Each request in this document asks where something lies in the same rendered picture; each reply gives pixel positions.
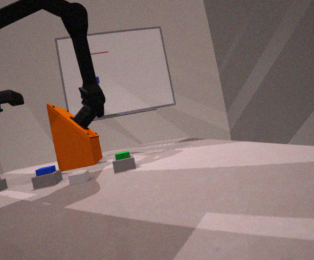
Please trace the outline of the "green button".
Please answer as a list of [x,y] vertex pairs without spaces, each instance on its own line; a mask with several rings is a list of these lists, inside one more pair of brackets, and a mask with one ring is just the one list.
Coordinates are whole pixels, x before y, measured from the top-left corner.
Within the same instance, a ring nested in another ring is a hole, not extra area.
[[134,156],[129,154],[129,151],[115,153],[113,159],[114,172],[128,171],[136,169]]

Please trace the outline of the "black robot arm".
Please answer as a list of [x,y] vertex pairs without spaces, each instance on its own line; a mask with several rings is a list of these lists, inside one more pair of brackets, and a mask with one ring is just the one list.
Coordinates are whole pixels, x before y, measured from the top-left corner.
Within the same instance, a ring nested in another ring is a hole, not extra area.
[[95,77],[89,51],[88,13],[85,7],[65,0],[19,0],[0,9],[0,29],[41,9],[61,17],[72,39],[83,80],[83,86],[79,87],[83,107],[75,117],[70,118],[83,129],[89,130],[87,126],[92,120],[104,115],[106,99]]

